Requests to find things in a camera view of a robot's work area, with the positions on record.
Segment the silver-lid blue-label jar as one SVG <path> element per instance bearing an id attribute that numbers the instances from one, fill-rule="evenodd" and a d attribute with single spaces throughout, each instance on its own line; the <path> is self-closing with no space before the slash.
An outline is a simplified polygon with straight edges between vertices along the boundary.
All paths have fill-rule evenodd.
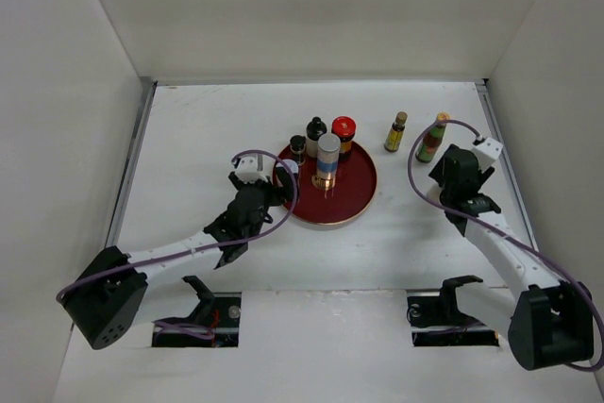
<path id="1" fill-rule="evenodd" d="M 333 133 L 323 134 L 317 142 L 315 180 L 324 190 L 335 185 L 340 148 L 341 141 Z"/>

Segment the black-cap pepper shaker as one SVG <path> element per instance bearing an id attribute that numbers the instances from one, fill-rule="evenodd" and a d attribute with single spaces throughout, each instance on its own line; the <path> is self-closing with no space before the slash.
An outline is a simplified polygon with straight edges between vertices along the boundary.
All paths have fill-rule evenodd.
<path id="1" fill-rule="evenodd" d="M 298 166 L 302 166 L 305 162 L 306 138 L 302 135 L 293 135 L 290 138 L 290 151 L 292 160 Z"/>

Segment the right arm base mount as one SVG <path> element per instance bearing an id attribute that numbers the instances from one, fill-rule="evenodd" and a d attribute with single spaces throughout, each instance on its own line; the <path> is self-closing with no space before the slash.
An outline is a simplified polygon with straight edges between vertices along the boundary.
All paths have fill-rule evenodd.
<path id="1" fill-rule="evenodd" d="M 476 318 L 462 313 L 455 291 L 470 283 L 481 283 L 476 276 L 453 277 L 438 290 L 407 292 L 407 321 L 415 347 L 494 346 L 499 347 L 495 331 Z"/>

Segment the green-label red sauce bottle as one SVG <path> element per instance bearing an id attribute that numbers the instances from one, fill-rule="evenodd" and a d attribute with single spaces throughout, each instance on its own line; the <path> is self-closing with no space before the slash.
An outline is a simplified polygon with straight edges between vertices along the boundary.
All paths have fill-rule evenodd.
<path id="1" fill-rule="evenodd" d="M 439 112 L 436 116 L 436 126 L 433 126 L 428 133 L 426 133 L 418 145 L 415 153 L 415 158 L 422 163 L 431 163 L 436 156 L 436 153 L 443 142 L 446 129 L 446 120 L 449 120 L 450 116 L 446 112 Z"/>

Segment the white-lid dark spice jar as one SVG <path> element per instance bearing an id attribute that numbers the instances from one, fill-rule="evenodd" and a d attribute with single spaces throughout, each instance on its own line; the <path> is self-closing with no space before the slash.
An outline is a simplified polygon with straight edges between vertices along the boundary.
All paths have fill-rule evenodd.
<path id="1" fill-rule="evenodd" d="M 295 160 L 285 159 L 278 162 L 274 169 L 275 182 L 284 193 L 283 197 L 287 200 L 294 199 L 294 195 L 299 192 L 298 177 L 299 165 Z"/>

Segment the grey-top white salt grinder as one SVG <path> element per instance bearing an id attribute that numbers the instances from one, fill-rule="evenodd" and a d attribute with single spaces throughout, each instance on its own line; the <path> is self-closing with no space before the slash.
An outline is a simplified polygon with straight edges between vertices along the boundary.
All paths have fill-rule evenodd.
<path id="1" fill-rule="evenodd" d="M 426 192 L 428 202 L 432 206 L 439 208 L 439 209 L 441 209 L 443 207 L 443 204 L 440 200 L 441 192 L 442 192 L 442 189 L 438 185 L 432 185 Z"/>

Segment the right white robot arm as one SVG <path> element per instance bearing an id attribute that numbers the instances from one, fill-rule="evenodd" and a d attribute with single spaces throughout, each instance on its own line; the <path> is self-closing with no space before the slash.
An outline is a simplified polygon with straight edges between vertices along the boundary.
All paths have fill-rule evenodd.
<path id="1" fill-rule="evenodd" d="M 438 205 L 462 237 L 495 268 L 511 291 L 502 297 L 475 276 L 444 282 L 438 312 L 448 323 L 472 317 L 507 339 L 526 370 L 580 368 L 594 356 L 595 306 L 587 290 L 514 235 L 501 208 L 481 191 L 502 151 L 488 139 L 471 149 L 450 145 L 429 173 Z"/>

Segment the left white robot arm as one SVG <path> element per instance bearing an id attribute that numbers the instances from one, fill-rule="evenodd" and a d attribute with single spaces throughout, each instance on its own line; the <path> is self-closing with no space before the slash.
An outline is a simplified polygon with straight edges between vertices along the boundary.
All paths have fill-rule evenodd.
<path id="1" fill-rule="evenodd" d="M 220 320 L 215 295 L 202 275 L 247 252 L 250 243 L 279 226 L 269 209 L 299 196 L 298 173 L 278 166 L 272 178 L 243 182 L 229 176 L 237 192 L 226 210 L 193 236 L 154 250 L 101 250 L 82 274 L 56 296 L 90 347 L 106 348 L 134 325 L 153 322 L 159 333 L 213 342 Z M 171 313 L 153 302 L 158 290 L 184 283 L 193 290 Z"/>

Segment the black-top white salt grinder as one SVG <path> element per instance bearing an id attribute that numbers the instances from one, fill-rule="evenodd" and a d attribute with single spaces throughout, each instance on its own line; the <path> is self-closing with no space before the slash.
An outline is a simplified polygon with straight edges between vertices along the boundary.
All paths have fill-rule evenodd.
<path id="1" fill-rule="evenodd" d="M 306 126 L 306 153 L 312 158 L 317 158 L 318 141 L 327 133 L 327 125 L 318 116 L 315 116 Z"/>

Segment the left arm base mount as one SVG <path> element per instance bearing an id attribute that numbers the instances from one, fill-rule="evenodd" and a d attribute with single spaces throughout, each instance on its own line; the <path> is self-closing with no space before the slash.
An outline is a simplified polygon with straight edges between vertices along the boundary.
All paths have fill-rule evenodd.
<path id="1" fill-rule="evenodd" d="M 155 348 L 238 347 L 242 316 L 241 293 L 214 293 L 195 276 L 182 279 L 195 292 L 197 302 L 184 317 L 163 318 L 154 324 Z"/>

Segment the red-lid chili sauce jar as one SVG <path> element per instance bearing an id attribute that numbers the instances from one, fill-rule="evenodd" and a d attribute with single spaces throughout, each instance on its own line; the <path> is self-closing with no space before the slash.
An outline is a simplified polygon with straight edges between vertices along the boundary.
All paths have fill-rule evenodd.
<path id="1" fill-rule="evenodd" d="M 352 154 L 352 144 L 356 129 L 356 122 L 348 116 L 338 116 L 333 120 L 331 132 L 340 139 L 340 160 L 347 160 Z"/>

